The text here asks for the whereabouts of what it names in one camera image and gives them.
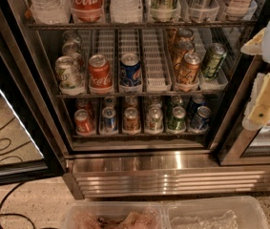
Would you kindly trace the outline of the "stainless steel fridge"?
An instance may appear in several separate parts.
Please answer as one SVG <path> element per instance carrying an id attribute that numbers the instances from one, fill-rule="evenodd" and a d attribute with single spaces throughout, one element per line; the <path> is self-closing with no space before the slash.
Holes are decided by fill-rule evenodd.
<path id="1" fill-rule="evenodd" d="M 249 131 L 241 124 L 253 82 L 269 66 L 240 50 L 270 20 L 270 0 L 258 0 L 250 20 L 192 24 L 201 49 L 219 42 L 227 50 L 218 79 L 197 89 L 213 115 L 205 131 L 158 135 L 77 135 L 74 100 L 59 91 L 53 71 L 64 26 L 34 20 L 31 0 L 0 0 L 0 10 L 26 100 L 21 117 L 46 134 L 43 154 L 59 163 L 76 198 L 270 191 L 270 131 Z"/>

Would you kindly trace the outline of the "red Coca-Cola bottle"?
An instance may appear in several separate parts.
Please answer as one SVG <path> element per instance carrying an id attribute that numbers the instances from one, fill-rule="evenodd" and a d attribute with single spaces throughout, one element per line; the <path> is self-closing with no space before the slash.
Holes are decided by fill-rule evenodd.
<path id="1" fill-rule="evenodd" d="M 96 22 L 103 15 L 103 0 L 72 0 L 71 12 L 75 22 Z"/>

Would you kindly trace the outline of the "orange tea can front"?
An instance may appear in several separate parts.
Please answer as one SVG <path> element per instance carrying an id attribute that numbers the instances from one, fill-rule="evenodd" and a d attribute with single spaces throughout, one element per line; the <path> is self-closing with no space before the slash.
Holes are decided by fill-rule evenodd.
<path id="1" fill-rule="evenodd" d="M 195 81 L 197 72 L 201 65 L 201 57 L 196 52 L 187 52 L 179 65 L 177 83 L 191 84 Z"/>

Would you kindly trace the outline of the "orange tea can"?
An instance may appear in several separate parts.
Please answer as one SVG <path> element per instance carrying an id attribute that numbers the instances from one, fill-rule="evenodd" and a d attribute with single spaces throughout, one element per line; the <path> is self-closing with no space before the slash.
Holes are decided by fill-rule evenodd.
<path id="1" fill-rule="evenodd" d="M 187 52 L 194 52 L 195 51 L 195 43 L 188 40 L 180 40 L 175 45 L 175 54 L 173 57 L 173 67 L 174 72 L 177 73 L 179 70 L 180 62 L 183 56 Z"/>
<path id="2" fill-rule="evenodd" d="M 196 52 L 187 52 L 179 65 L 177 83 L 191 84 L 195 81 L 197 72 L 201 65 L 201 57 Z"/>

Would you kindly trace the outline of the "blue can bottom right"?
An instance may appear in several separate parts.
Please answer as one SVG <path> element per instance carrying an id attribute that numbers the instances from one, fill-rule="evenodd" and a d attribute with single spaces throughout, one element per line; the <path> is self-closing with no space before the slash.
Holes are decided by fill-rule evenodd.
<path id="1" fill-rule="evenodd" d="M 190 121 L 190 127 L 196 131 L 205 130 L 208 127 L 212 111 L 207 106 L 200 106 Z"/>

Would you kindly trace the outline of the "orange tea can middle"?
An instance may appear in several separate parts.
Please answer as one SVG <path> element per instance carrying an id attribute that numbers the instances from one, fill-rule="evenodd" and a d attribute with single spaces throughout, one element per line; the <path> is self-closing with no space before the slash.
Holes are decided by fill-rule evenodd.
<path id="1" fill-rule="evenodd" d="M 180 40 L 175 45 L 175 54 L 173 57 L 173 67 L 174 72 L 177 73 L 179 70 L 180 62 L 183 56 L 187 52 L 194 52 L 195 51 L 195 43 L 188 40 Z"/>

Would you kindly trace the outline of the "green can bottom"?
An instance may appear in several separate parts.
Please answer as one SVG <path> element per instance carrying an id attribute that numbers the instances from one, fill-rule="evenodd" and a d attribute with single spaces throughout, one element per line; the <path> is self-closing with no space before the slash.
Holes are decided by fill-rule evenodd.
<path id="1" fill-rule="evenodd" d="M 168 129 L 174 132 L 185 130 L 185 115 L 186 112 L 183 107 L 174 107 L 168 115 Z"/>

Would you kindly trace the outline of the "empty white can tray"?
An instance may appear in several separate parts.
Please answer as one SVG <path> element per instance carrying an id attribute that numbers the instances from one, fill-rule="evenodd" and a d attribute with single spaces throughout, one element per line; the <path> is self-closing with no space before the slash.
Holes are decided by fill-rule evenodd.
<path id="1" fill-rule="evenodd" d="M 145 69 L 145 86 L 148 93 L 169 92 L 172 81 L 160 30 L 143 29 L 142 59 Z"/>

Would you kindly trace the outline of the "white can bottom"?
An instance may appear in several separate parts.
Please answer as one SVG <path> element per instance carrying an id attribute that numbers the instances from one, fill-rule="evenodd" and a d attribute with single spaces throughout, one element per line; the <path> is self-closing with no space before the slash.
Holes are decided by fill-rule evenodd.
<path id="1" fill-rule="evenodd" d="M 163 128 L 163 113 L 158 107 L 151 107 L 146 116 L 146 128 L 152 132 L 159 132 Z"/>

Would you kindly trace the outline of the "blue Pepsi can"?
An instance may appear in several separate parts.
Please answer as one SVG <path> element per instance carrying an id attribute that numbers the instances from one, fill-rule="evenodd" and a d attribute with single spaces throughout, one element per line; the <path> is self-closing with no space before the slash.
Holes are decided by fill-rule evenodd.
<path id="1" fill-rule="evenodd" d="M 134 87 L 141 84 L 141 64 L 135 53 L 124 53 L 120 59 L 120 84 Z"/>

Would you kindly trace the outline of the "orange can bottom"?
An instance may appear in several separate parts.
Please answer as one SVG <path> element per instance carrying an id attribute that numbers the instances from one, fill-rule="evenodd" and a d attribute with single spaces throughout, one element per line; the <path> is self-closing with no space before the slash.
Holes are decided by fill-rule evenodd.
<path id="1" fill-rule="evenodd" d="M 138 110 L 135 107 L 129 107 L 123 115 L 123 128 L 126 131 L 136 131 L 140 128 Z"/>

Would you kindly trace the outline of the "clear plastic bin right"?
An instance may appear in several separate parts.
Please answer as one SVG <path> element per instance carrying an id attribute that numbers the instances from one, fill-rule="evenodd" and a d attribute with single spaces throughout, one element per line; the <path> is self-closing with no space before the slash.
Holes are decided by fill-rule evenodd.
<path id="1" fill-rule="evenodd" d="M 270 229 L 260 204 L 249 196 L 181 200 L 164 211 L 167 229 Z"/>

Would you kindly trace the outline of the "red can bottom left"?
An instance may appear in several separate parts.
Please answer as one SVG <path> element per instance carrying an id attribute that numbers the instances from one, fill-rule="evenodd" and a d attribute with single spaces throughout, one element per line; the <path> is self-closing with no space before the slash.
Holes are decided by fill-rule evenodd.
<path id="1" fill-rule="evenodd" d="M 80 133 L 91 133 L 94 130 L 93 120 L 85 109 L 77 110 L 74 114 L 76 130 Z"/>

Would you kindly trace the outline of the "white green soda can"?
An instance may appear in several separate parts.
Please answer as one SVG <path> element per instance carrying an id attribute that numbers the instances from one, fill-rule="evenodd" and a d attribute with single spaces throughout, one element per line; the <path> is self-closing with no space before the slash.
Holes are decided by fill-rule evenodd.
<path id="1" fill-rule="evenodd" d="M 82 86 L 78 64 L 72 57 L 61 56 L 57 58 L 55 61 L 55 71 L 61 88 L 75 89 Z"/>

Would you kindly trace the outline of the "plastic bin with wrappers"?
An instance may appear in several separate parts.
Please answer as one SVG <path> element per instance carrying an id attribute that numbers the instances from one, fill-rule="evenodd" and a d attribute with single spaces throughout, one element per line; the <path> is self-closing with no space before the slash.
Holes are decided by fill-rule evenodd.
<path id="1" fill-rule="evenodd" d="M 165 229 L 157 202 L 97 201 L 73 204 L 59 229 Z"/>

